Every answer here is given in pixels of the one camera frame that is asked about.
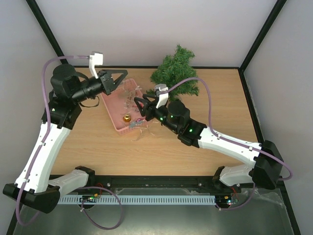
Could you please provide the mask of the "clear led string lights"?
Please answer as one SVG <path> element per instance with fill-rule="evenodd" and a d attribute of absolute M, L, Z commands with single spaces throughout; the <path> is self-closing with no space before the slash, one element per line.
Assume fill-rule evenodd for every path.
<path fill-rule="evenodd" d="M 138 107 L 134 102 L 135 97 L 141 98 L 140 92 L 142 88 L 139 85 L 133 85 L 131 79 L 124 80 L 121 83 L 121 88 L 122 94 L 119 95 L 123 101 L 123 110 L 120 113 L 121 122 L 129 131 L 139 130 L 138 136 L 132 141 L 139 141 L 140 139 L 143 139 L 145 135 L 155 136 L 149 127 L 150 121 L 146 121 L 145 117 L 141 116 Z M 128 123 L 123 121 L 123 116 L 125 114 L 130 114 L 132 117 L 132 120 Z"/>

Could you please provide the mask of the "pink perforated plastic basket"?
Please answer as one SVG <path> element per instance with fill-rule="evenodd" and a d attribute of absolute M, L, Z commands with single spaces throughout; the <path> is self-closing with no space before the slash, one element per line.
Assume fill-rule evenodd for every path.
<path fill-rule="evenodd" d="M 142 98 L 141 87 L 134 79 L 123 80 L 110 95 L 102 93 L 101 97 L 118 134 L 148 129 L 148 122 L 141 116 L 134 102 L 136 97 Z"/>

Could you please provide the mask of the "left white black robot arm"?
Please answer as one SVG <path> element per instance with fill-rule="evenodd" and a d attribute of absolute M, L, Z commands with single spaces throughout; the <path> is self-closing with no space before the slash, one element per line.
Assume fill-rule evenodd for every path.
<path fill-rule="evenodd" d="M 59 199 L 74 190 L 93 186 L 95 171 L 78 166 L 71 173 L 51 180 L 50 173 L 65 139 L 73 129 L 87 99 L 110 95 L 125 79 L 127 70 L 100 70 L 88 78 L 74 66 L 57 66 L 51 77 L 48 110 L 42 116 L 40 134 L 24 170 L 14 183 L 6 184 L 3 194 L 18 204 L 50 213 Z"/>

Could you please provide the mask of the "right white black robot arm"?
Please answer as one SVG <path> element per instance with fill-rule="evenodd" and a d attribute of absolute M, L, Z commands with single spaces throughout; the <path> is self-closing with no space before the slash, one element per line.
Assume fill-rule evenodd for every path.
<path fill-rule="evenodd" d="M 217 169 L 213 180 L 217 191 L 223 192 L 230 186 L 245 183 L 269 190 L 276 188 L 283 159 L 273 142 L 248 142 L 222 135 L 190 118 L 189 109 L 179 100 L 167 104 L 156 96 L 144 94 L 142 98 L 134 98 L 134 102 L 147 121 L 159 120 L 183 144 L 214 150 L 242 162 L 239 166 L 220 166 Z"/>

